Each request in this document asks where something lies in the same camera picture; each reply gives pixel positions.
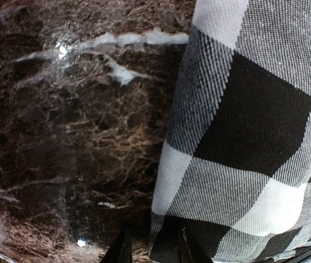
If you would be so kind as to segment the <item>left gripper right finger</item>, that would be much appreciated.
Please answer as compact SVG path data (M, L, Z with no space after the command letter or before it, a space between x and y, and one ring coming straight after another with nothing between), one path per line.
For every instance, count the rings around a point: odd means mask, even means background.
M177 230L177 259L180 263L212 263L204 249L187 226L181 224Z

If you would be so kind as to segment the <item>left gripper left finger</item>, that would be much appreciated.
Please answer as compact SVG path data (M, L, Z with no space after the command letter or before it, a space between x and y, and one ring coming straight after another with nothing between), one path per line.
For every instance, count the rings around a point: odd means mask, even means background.
M132 263L131 235L128 229L122 229L112 242L102 263Z

